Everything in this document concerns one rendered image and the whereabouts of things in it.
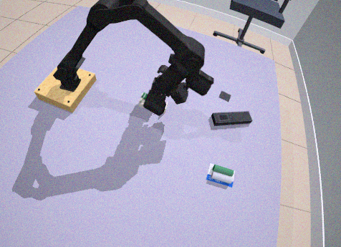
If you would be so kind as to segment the green and white battery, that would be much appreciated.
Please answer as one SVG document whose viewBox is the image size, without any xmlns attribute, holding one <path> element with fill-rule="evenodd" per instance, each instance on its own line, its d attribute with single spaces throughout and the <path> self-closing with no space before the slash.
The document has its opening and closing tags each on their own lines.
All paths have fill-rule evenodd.
<svg viewBox="0 0 341 247">
<path fill-rule="evenodd" d="M 144 100 L 145 100 L 145 98 L 147 97 L 147 93 L 142 93 L 142 96 L 141 96 Z"/>
</svg>

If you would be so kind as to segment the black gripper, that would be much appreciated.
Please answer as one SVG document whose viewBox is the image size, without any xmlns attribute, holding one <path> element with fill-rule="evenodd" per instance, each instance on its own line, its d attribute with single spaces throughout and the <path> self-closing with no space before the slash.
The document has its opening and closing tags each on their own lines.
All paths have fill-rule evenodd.
<svg viewBox="0 0 341 247">
<path fill-rule="evenodd" d="M 145 98 L 145 101 L 143 103 L 143 106 L 145 109 L 153 112 L 156 115 L 162 115 L 165 110 L 165 99 L 166 99 L 166 93 L 170 90 L 177 89 L 179 84 L 173 84 L 165 74 L 165 71 L 167 70 L 167 66 L 161 65 L 158 68 L 157 73 L 162 73 L 162 75 L 158 75 L 157 77 L 154 77 L 151 89 L 149 89 L 147 97 Z"/>
</svg>

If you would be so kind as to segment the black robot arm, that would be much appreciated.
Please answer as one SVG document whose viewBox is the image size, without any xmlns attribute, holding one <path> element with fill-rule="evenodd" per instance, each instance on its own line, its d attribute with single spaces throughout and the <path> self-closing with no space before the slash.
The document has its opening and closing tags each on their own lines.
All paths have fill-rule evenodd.
<svg viewBox="0 0 341 247">
<path fill-rule="evenodd" d="M 186 102 L 188 89 L 192 89 L 200 95 L 206 95 L 214 78 L 201 70 L 205 59 L 204 46 L 196 39 L 181 33 L 147 0 L 97 1 L 90 8 L 86 27 L 53 74 L 54 78 L 62 83 L 59 88 L 75 92 L 81 82 L 77 70 L 85 60 L 82 55 L 98 32 L 108 24 L 134 19 L 137 19 L 149 31 L 163 40 L 175 53 L 170 55 L 168 62 L 171 65 L 165 74 L 173 84 L 179 84 L 179 86 L 165 95 L 171 96 L 177 105 Z M 182 82 L 184 79 L 186 82 Z"/>
</svg>

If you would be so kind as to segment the small grey flat rectangular piece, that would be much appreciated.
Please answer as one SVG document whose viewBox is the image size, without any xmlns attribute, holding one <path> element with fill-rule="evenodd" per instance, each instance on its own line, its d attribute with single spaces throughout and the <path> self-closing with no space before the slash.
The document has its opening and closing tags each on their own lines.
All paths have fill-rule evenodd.
<svg viewBox="0 0 341 247">
<path fill-rule="evenodd" d="M 228 102 L 230 100 L 231 95 L 224 91 L 221 91 L 221 94 L 219 95 L 219 97 Z"/>
</svg>

